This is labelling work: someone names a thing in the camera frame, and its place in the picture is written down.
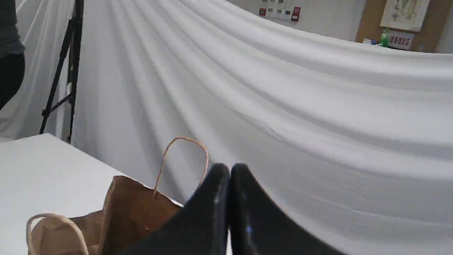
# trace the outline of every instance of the picture frame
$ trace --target picture frame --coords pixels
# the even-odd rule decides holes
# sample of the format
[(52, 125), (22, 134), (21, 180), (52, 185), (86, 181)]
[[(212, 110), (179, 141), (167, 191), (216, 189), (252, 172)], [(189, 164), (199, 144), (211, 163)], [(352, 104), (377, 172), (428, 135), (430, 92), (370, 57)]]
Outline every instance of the picture frame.
[(430, 0), (387, 0), (381, 27), (420, 32)]

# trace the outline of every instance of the paper bag handle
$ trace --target paper bag handle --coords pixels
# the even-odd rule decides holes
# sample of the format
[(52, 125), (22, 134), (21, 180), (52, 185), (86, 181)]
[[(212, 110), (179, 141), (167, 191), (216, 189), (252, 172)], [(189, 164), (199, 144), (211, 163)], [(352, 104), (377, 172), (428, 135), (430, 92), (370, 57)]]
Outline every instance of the paper bag handle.
[(32, 242), (32, 237), (31, 237), (31, 224), (34, 220), (39, 219), (39, 218), (57, 218), (60, 221), (68, 224), (76, 232), (77, 237), (79, 238), (80, 244), (82, 245), (83, 255), (89, 255), (87, 243), (85, 242), (85, 238), (83, 237), (83, 233), (79, 229), (79, 227), (72, 220), (70, 220), (64, 216), (56, 215), (53, 213), (38, 214), (38, 215), (31, 217), (28, 220), (28, 222), (27, 222), (27, 246), (29, 248), (30, 255), (37, 255), (37, 253), (33, 247), (33, 242)]
[(189, 141), (189, 142), (193, 142), (197, 145), (199, 145), (201, 148), (203, 148), (203, 150), (206, 152), (206, 165), (204, 167), (204, 173), (203, 173), (203, 176), (201, 177), (201, 181), (200, 183), (198, 184), (198, 187), (200, 187), (201, 183), (203, 182), (204, 180), (204, 177), (206, 177), (206, 173), (207, 173), (207, 165), (209, 164), (209, 154), (207, 153), (207, 149), (206, 147), (199, 141), (196, 141), (196, 140), (193, 140), (193, 139), (190, 139), (190, 138), (187, 138), (187, 137), (177, 137), (175, 139), (173, 139), (167, 146), (167, 148), (165, 149), (165, 152), (164, 152), (164, 156), (162, 157), (162, 165), (160, 166), (160, 172), (159, 172), (159, 176), (157, 176), (157, 181), (156, 181), (156, 185), (154, 186), (154, 191), (153, 191), (153, 199), (156, 200), (156, 193), (157, 193), (157, 185), (159, 184), (159, 181), (160, 181), (160, 176), (162, 175), (162, 171), (164, 170), (164, 164), (165, 164), (165, 158), (167, 156), (167, 153), (170, 149), (170, 147), (174, 144), (174, 142), (176, 142), (177, 140), (179, 139), (183, 139), (183, 140), (186, 140), (186, 141)]

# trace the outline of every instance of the black tripod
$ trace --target black tripod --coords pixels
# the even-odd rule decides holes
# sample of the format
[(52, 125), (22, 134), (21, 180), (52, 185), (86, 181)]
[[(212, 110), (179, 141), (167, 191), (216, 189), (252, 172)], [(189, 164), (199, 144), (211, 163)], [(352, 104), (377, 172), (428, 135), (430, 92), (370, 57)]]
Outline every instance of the black tripod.
[[(46, 108), (42, 112), (43, 122), (41, 123), (41, 129), (39, 134), (44, 133), (46, 128), (47, 119), (50, 114), (58, 109), (63, 103), (69, 101), (71, 104), (71, 124), (69, 130), (69, 137), (67, 142), (71, 143), (72, 138), (72, 125), (74, 123), (74, 110), (76, 105), (76, 94), (77, 94), (77, 77), (79, 74), (79, 60), (80, 60), (80, 43), (82, 40), (82, 22), (83, 22), (83, 2), (84, 0), (75, 0), (74, 12), (72, 18), (69, 20), (64, 35), (63, 44), (60, 51), (60, 60), (58, 61), (57, 71), (53, 78), (52, 88), (50, 89), (49, 98), (47, 100)], [(69, 68), (68, 68), (68, 83), (72, 82), (71, 92), (64, 97), (61, 101), (52, 106), (55, 92), (57, 91), (58, 81), (60, 80), (60, 74), (63, 69), (63, 62), (66, 58), (67, 52), (69, 51)]]

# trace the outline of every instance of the red switch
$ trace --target red switch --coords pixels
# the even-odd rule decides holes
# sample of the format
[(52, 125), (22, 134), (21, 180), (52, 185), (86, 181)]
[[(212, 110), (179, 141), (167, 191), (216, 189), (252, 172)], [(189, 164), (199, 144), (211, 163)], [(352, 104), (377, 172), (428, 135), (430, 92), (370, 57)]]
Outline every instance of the red switch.
[(260, 8), (260, 16), (266, 16), (266, 8)]
[(294, 11), (293, 11), (293, 15), (291, 15), (291, 20), (292, 21), (299, 21), (299, 17), (300, 17), (300, 6), (295, 6), (294, 7)]

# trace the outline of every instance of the dark clothing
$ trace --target dark clothing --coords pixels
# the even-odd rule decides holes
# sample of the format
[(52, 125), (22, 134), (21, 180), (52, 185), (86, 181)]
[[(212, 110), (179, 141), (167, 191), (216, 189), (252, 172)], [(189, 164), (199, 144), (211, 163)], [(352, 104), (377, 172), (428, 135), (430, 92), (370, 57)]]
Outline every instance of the dark clothing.
[(16, 23), (16, 1), (0, 0), (0, 59), (9, 54), (24, 52)]
[(24, 73), (24, 53), (8, 55), (0, 59), (0, 110), (18, 92)]

